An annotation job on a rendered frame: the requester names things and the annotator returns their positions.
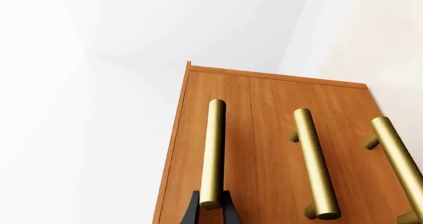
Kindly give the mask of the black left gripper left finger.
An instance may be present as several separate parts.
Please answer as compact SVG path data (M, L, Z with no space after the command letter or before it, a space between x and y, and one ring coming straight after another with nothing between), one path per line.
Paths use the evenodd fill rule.
M198 224L200 214L200 192L195 190L192 192L188 207L179 224Z

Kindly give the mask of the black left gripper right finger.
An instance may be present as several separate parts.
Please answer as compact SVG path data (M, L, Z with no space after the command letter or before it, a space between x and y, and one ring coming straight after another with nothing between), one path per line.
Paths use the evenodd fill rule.
M223 224L243 224L235 209L230 191L222 194Z

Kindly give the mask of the wooden cabinet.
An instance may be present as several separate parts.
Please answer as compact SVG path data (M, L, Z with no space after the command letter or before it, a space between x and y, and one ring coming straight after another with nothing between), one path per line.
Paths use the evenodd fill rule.
M296 82L296 83L309 83L309 84L316 84L316 85L335 85L337 87L368 87L364 84L360 83L347 83L342 81L326 81L321 79L310 79L310 78L304 78L304 77L290 77L285 75L272 75L272 74L265 74L265 73L253 73L248 71L234 71L234 70L228 70L228 69L217 69L217 68L211 68L211 67L197 67L193 65L187 65L186 66L186 72L185 76L189 71L199 71L199 72L206 72L206 73L221 73L225 75L236 75L236 76L242 76L242 77L248 77L251 79L273 79L278 81L289 81L289 82ZM224 159L224 180L223 180L223 192L226 190L224 187L225 184L225 159ZM222 210L222 203L221 207L218 209L205 209L200 207L200 214L199 214L199 222L198 224L223 224L223 210Z

